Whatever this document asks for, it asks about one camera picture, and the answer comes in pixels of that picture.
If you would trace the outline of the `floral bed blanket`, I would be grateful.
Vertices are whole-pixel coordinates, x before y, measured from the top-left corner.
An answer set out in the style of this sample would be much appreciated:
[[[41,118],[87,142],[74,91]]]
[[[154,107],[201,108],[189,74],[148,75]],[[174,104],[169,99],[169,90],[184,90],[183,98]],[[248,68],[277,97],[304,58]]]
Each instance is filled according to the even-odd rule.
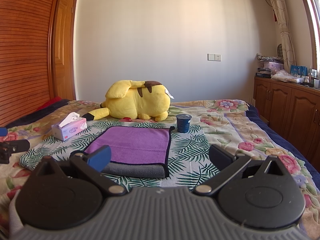
[[[305,198],[305,211],[299,222],[299,229],[311,239],[319,237],[319,189],[305,162],[289,150],[276,144],[268,134],[246,116],[249,104],[241,100],[204,100],[173,103],[168,118],[161,124],[176,125],[176,115],[192,116],[190,125],[202,127],[209,145],[217,145],[231,154],[244,153],[256,160],[270,155],[278,156],[293,176]],[[19,139],[30,142],[30,149],[52,135],[51,126],[64,119],[67,114],[85,114],[99,108],[90,101],[59,101],[40,111],[11,123],[9,132],[16,132]],[[152,122],[153,120],[117,120],[111,117],[100,121]],[[31,170],[20,165],[20,157],[26,152],[14,154],[10,162],[1,165],[1,236],[10,232],[9,204],[17,190],[28,179]]]

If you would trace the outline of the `small bottles on cabinet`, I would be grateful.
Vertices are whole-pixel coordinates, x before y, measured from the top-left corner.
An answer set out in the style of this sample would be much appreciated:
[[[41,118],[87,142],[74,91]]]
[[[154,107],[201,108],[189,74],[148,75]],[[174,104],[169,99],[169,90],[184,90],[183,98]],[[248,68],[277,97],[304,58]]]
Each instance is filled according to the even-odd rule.
[[[317,70],[305,66],[291,65],[290,74],[295,77],[298,84],[319,89],[319,73]]]

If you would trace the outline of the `yellow Pikachu plush toy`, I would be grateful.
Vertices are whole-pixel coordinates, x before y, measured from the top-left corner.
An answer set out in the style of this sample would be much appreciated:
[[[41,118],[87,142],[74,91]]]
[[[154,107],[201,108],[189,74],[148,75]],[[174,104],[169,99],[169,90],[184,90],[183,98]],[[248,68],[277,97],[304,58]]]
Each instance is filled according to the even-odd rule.
[[[173,98],[168,89],[157,81],[120,80],[108,89],[99,109],[82,117],[88,121],[111,116],[160,122],[168,117]]]

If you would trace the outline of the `purple and grey towel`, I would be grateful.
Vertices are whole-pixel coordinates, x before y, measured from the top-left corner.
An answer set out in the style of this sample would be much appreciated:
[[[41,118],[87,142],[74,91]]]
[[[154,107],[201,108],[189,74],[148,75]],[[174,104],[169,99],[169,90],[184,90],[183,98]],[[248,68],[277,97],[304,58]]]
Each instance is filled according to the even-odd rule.
[[[135,178],[167,178],[171,145],[169,128],[113,126],[94,139],[84,150],[91,154],[102,146],[111,149],[111,161],[103,173]]]

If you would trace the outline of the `stack of boxes on cabinet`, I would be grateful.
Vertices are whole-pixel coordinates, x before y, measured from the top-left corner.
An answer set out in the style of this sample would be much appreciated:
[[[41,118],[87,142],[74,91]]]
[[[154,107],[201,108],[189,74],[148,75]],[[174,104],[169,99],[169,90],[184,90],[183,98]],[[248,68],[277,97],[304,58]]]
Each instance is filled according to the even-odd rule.
[[[270,79],[278,71],[284,69],[284,60],[282,57],[263,56],[260,53],[256,55],[258,68],[257,77]]]

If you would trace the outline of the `white wall socket plate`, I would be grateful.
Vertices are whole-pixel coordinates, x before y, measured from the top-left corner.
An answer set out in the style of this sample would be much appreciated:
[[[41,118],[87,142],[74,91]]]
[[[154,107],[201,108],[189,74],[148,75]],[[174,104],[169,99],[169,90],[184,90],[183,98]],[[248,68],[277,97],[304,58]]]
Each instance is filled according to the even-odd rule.
[[[207,59],[208,61],[221,61],[221,54],[208,53]]]

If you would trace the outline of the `dark blue plastic cup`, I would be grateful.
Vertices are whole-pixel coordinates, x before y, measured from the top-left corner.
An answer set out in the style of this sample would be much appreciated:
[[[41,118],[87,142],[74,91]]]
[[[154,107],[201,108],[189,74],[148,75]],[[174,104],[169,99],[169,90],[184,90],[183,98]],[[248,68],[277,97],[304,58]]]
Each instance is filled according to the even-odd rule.
[[[187,133],[189,131],[191,119],[192,119],[192,116],[189,114],[176,115],[177,131],[180,133]]]

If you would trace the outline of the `folded floral cloth on cabinet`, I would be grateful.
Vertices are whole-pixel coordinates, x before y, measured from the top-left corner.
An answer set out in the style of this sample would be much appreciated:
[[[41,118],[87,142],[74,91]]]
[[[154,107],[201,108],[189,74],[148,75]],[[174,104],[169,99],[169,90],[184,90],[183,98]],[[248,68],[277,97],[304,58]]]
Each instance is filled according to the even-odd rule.
[[[289,82],[295,84],[300,84],[304,82],[303,78],[292,76],[284,69],[277,71],[276,74],[272,75],[271,79],[274,81]]]

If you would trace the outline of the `wooden room door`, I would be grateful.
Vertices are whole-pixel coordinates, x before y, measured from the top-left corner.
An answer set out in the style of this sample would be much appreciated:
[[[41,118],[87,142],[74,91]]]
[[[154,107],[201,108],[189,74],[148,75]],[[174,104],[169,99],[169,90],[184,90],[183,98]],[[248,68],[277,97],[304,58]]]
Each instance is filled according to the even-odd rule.
[[[73,40],[76,0],[59,0],[54,32],[55,96],[74,100]]]

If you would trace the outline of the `wooden louvered wardrobe door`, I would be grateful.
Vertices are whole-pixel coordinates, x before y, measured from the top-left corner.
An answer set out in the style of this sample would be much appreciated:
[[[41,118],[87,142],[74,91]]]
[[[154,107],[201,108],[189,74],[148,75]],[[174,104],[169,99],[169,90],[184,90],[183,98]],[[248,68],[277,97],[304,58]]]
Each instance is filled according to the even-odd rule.
[[[1,126],[54,97],[57,0],[1,0]]]

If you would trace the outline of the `pink tissue box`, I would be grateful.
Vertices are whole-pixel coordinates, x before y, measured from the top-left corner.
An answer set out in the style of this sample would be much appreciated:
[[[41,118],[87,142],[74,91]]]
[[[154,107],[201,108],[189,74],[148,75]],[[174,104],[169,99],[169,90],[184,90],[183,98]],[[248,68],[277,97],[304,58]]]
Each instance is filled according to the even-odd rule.
[[[87,128],[87,120],[78,113],[68,114],[60,123],[52,125],[53,137],[66,141]]]

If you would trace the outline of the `palm leaf patterned cloth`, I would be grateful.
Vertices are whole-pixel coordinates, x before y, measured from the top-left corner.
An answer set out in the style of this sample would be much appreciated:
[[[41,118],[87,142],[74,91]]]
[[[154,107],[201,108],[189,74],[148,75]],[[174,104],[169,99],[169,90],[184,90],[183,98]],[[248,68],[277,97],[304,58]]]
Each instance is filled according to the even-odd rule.
[[[83,151],[104,132],[109,132],[112,127],[152,128],[162,131],[171,128],[172,125],[152,122],[91,121],[83,132],[65,142],[53,136],[48,137],[23,154],[20,157],[20,165],[32,171],[47,155],[56,161],[68,160],[74,150]],[[167,178],[134,178],[108,173],[105,176],[127,190],[144,186],[186,186],[192,190],[219,172],[209,159],[209,148],[209,142],[201,126],[191,125],[187,133],[179,133],[174,129],[171,132]]]

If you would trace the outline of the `brown wooden cabinet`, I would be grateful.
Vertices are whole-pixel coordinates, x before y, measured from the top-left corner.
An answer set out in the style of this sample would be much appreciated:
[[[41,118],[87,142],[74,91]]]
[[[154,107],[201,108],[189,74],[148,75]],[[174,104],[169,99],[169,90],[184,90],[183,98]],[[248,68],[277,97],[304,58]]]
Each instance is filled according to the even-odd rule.
[[[253,99],[269,127],[319,170],[319,90],[255,77]]]

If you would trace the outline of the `patterned beige curtain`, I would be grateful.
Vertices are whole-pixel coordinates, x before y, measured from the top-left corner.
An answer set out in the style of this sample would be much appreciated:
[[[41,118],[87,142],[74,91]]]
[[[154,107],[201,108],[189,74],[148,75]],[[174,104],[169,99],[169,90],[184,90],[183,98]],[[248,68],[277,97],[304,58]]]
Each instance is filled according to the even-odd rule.
[[[289,16],[285,0],[270,0],[277,18],[281,46],[283,50],[284,69],[289,72],[292,65],[296,64],[295,51],[289,29]]]

